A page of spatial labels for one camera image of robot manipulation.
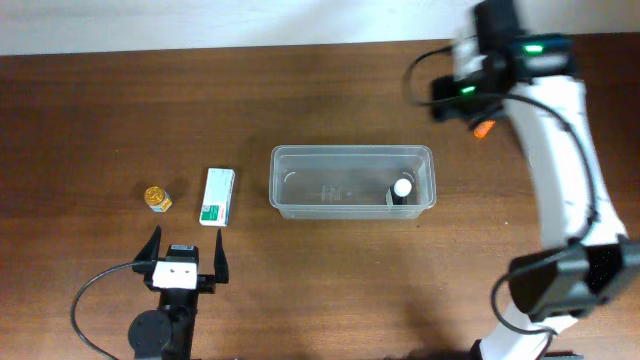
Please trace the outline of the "dark bottle white cap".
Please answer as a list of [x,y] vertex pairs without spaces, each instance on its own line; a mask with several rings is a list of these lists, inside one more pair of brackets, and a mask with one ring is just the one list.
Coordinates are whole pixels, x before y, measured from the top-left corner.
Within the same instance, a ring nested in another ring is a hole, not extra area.
[[392,184],[385,196],[388,206],[406,205],[413,185],[408,179],[401,178]]

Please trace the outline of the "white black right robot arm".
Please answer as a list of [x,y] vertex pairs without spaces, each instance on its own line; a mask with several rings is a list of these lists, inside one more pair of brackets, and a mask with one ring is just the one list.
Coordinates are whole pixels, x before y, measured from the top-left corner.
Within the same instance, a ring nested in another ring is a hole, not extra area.
[[499,279],[510,304],[470,355],[541,359],[555,336],[638,277],[639,246],[608,196],[569,38],[530,34],[511,0],[486,0],[450,52],[454,71],[433,83],[433,115],[472,129],[510,120],[529,164],[542,242]]

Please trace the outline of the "orange vitamin tube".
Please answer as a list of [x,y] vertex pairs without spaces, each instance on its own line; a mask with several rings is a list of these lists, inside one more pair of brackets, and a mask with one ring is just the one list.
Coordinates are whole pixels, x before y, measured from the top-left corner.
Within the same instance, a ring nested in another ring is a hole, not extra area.
[[473,135],[478,139],[485,138],[491,129],[494,127],[496,121],[495,120],[486,120],[480,122],[473,128]]

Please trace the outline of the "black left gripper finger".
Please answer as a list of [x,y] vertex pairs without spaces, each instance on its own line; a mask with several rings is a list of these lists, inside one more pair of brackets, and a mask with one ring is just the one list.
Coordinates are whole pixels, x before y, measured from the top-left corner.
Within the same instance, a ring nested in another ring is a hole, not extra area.
[[214,253],[214,277],[216,284],[229,283],[229,265],[223,247],[222,230],[218,229],[216,234]]
[[132,270],[135,273],[152,273],[158,261],[162,229],[156,226],[149,241],[142,247],[134,258]]

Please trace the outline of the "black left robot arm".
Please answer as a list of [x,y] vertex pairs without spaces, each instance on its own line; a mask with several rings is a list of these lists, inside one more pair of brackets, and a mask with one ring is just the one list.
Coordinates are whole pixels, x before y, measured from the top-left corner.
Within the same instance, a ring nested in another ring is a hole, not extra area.
[[214,272],[198,272],[199,249],[172,245],[159,256],[162,230],[156,228],[134,258],[133,271],[159,294],[158,306],[139,314],[128,330],[136,359],[189,359],[193,343],[198,298],[213,294],[218,284],[229,282],[229,266],[221,233],[216,234]]

